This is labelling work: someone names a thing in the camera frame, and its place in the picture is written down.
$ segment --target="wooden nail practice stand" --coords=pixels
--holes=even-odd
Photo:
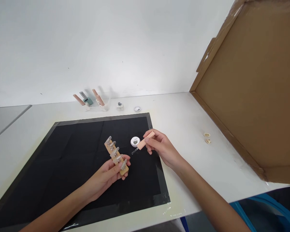
[[[104,145],[105,145],[107,151],[109,152],[109,154],[112,154],[113,151],[111,151],[111,147],[108,146],[107,143],[104,143]],[[125,168],[124,170],[120,170],[120,174],[123,176],[127,171],[129,171],[129,168],[128,168],[128,166],[126,165],[126,168]]]

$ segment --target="brown cardboard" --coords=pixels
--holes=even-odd
[[[261,179],[290,184],[290,1],[237,9],[191,93]]]

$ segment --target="black cutting mat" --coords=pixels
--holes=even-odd
[[[85,183],[110,159],[111,135],[121,154],[151,129],[149,113],[55,123],[0,200],[0,231],[18,231]],[[63,229],[170,202],[161,161],[146,148],[131,156],[129,176],[116,181]]]

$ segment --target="white table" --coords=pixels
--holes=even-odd
[[[0,108],[0,134],[29,108],[30,105]]]
[[[117,102],[124,111],[117,111]],[[261,181],[223,136],[190,93],[112,99],[108,112],[84,112],[77,102],[32,106],[0,136],[0,198],[13,182],[54,122],[149,112],[154,128],[165,133],[179,153],[228,202],[237,201],[285,184]],[[210,133],[212,144],[203,134]],[[134,231],[201,211],[196,200],[162,163],[171,203],[100,221],[73,231]]]

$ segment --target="nail polish brush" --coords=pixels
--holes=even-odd
[[[146,138],[152,138],[154,135],[155,133],[152,131],[150,132],[149,135],[146,136]],[[139,144],[137,145],[137,148],[131,153],[131,155],[133,155],[137,150],[141,150],[145,145],[146,145],[146,142],[144,138],[141,142],[139,142]]]

